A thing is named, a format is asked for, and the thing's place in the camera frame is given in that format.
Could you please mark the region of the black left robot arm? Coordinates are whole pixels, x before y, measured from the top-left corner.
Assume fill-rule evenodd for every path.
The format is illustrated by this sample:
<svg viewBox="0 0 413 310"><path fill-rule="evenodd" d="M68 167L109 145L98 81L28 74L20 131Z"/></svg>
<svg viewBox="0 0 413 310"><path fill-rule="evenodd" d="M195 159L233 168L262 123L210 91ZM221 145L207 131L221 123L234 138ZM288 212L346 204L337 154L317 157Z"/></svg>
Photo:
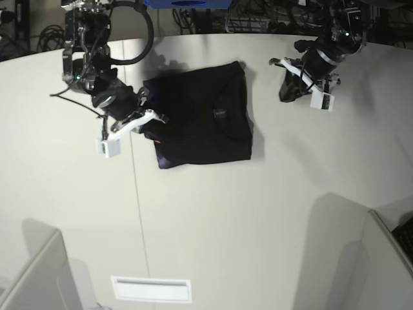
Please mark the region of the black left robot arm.
<svg viewBox="0 0 413 310"><path fill-rule="evenodd" d="M290 103L310 95L326 110L334 99L332 90L341 83L334 71L366 45L368 22L359 1L322 1L320 7L314 13L314 23L321 29L317 37L294 43L301 57L272 58L269 63L285 69L280 101Z"/></svg>

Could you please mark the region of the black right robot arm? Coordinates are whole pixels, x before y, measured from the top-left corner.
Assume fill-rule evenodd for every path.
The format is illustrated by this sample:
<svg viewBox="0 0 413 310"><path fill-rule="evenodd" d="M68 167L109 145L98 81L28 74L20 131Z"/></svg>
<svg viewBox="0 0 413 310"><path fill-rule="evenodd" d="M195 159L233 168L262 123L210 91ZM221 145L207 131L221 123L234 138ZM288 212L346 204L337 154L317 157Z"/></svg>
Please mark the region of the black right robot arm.
<svg viewBox="0 0 413 310"><path fill-rule="evenodd" d="M144 106L149 91L141 87L135 92L117 76L119 66L142 61L154 43L154 26L143 1L62 1L65 10L65 40L63 49L63 81L68 90L88 94L92 112L100 109L101 141L109 143L123 134L137 131L155 120L166 117ZM145 20L148 38L143 51L132 59L114 59L108 39L111 17L115 8L132 8Z"/></svg>

